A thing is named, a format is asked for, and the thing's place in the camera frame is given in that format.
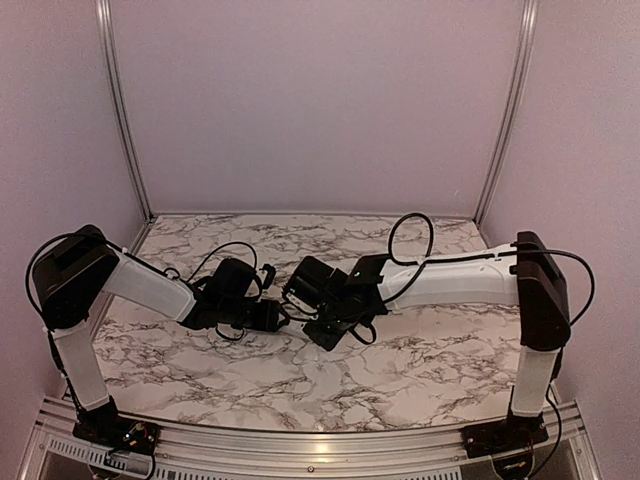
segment white marble table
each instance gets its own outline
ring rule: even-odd
[[[243,240],[260,265],[277,268],[279,296],[308,254],[349,272],[386,251],[395,218],[349,216],[162,216],[140,255],[187,277],[215,246]],[[434,253],[485,248],[474,224],[436,220]],[[421,255],[424,228],[398,235],[397,255]],[[230,249],[249,261],[242,247]],[[212,260],[211,271],[218,263]],[[473,421],[506,412],[519,352],[514,308],[413,308],[375,321],[371,346],[347,335],[332,352],[298,325],[249,332],[238,343],[190,331],[116,299],[95,340],[120,409],[188,423],[301,431],[410,428]]]

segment wall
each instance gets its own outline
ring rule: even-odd
[[[113,2],[158,211],[470,217],[522,2]]]
[[[484,230],[583,255],[598,290],[559,386],[576,397],[603,478],[640,469],[640,3],[541,2],[531,70]],[[567,266],[574,311],[586,277]]]
[[[45,393],[59,389],[24,270],[48,238],[92,222],[139,230],[93,2],[0,3],[0,465],[14,478]]]

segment marble tabletop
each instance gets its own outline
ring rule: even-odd
[[[186,278],[217,245],[255,246],[277,269],[279,297],[305,255],[346,272],[366,254],[384,253],[395,218],[325,215],[170,215],[157,219],[140,256]],[[435,220],[434,254],[485,248],[475,225]],[[420,256],[425,228],[397,236],[398,256]],[[248,250],[226,255],[249,261]],[[203,272],[211,272],[220,258]],[[231,343],[214,331],[187,330],[115,299],[94,342],[109,391],[123,411],[225,427],[356,431],[474,421],[506,413],[515,381],[517,309],[491,305],[411,308],[375,320],[370,346],[346,335],[332,352],[300,325],[249,332]]]

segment robotic arm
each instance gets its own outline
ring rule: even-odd
[[[523,348],[508,415],[463,430],[469,457],[493,455],[548,439],[542,409],[571,331],[566,281],[545,250],[535,234],[522,232],[512,245],[433,256],[420,265],[398,265],[388,254],[366,256],[348,275],[306,257],[285,285],[283,298],[285,304],[314,310],[303,331],[325,350],[332,350],[357,325],[372,329],[374,317],[389,311],[444,303],[519,305]],[[159,433],[153,423],[121,417],[109,396],[85,321],[100,292],[191,329],[222,323],[275,332],[293,317],[276,300],[247,296],[252,282],[262,292],[273,281],[275,270],[263,269],[267,275],[261,280],[246,263],[225,259],[213,275],[188,284],[117,251],[93,226],[44,254],[34,264],[32,277],[54,359],[78,409],[74,435],[151,455]],[[531,466],[532,455],[528,460],[524,468]],[[518,478],[512,465],[507,466],[512,476],[503,478]]]

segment metal corner post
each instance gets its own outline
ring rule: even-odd
[[[518,107],[522,100],[527,71],[531,62],[531,52],[533,49],[533,39],[535,33],[536,19],[538,14],[539,0],[524,0],[524,8],[522,10],[522,22],[520,24],[520,34],[518,36],[518,47],[516,50],[516,59],[513,67],[513,75],[511,85],[509,87],[509,95],[507,104],[502,117],[502,124],[496,140],[495,147],[489,164],[487,178],[482,187],[478,205],[476,207],[473,220],[481,227],[484,222],[491,200],[498,184],[498,177],[504,164],[509,146],[509,139],[513,130],[514,121]]]
[[[120,139],[122,140],[127,167],[133,183],[133,189],[135,191],[138,206],[145,222],[149,223],[153,219],[154,215],[151,211],[149,197],[142,179],[142,172],[140,170],[140,164],[138,162],[138,156],[133,142],[133,135],[131,134],[127,110],[125,108],[122,84],[120,82],[120,72],[118,70],[113,24],[111,21],[111,1],[96,0],[96,11],[98,16],[98,26],[100,28],[100,39],[106,60],[107,75],[109,77],[111,100],[113,101],[118,121],[118,130],[120,132]]]

